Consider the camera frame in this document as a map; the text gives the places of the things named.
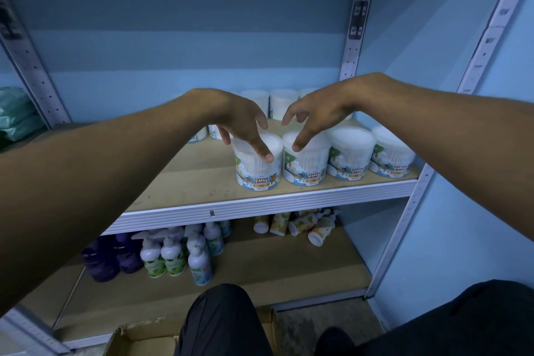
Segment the cardboard box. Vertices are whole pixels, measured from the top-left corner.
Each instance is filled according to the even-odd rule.
[[[257,309],[259,320],[269,340],[273,354],[279,355],[276,312],[270,307]],[[103,356],[173,356],[183,320],[154,321],[119,326],[106,346]]]

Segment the forearm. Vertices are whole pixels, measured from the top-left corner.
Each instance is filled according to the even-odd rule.
[[[9,283],[2,285],[0,312],[117,219],[214,116],[216,109],[193,91],[2,154],[0,248],[10,261],[0,265]]]
[[[445,93],[370,74],[357,108],[390,129],[466,195],[534,239],[534,105]],[[521,166],[524,158],[526,166]]]

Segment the purple bottle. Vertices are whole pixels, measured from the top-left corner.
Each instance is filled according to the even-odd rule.
[[[118,265],[123,272],[128,274],[138,272],[144,266],[139,256],[140,242],[132,241],[130,236],[130,233],[117,234],[113,243]]]
[[[104,283],[117,276],[120,269],[110,238],[100,236],[82,250],[83,262],[93,280]]]

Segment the floor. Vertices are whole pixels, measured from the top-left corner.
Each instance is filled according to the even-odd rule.
[[[344,329],[355,344],[384,332],[369,304],[361,298],[280,312],[278,325],[284,356],[313,355],[319,335],[331,326]],[[80,349],[75,354],[102,356],[105,347],[101,345]]]

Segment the hand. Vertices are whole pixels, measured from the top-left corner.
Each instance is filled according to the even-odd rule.
[[[275,157],[259,137],[258,125],[266,130],[269,124],[262,109],[252,100],[237,96],[222,90],[210,89],[212,101],[220,102],[216,110],[215,124],[221,133],[223,142],[231,144],[230,134],[249,143],[256,153],[266,162],[272,162]]]
[[[288,107],[282,125],[289,124],[295,115],[299,123],[308,119],[293,144],[295,152],[301,151],[321,131],[332,128],[349,114],[357,111],[358,99],[355,98],[355,92],[362,84],[362,77],[346,79],[323,87]]]

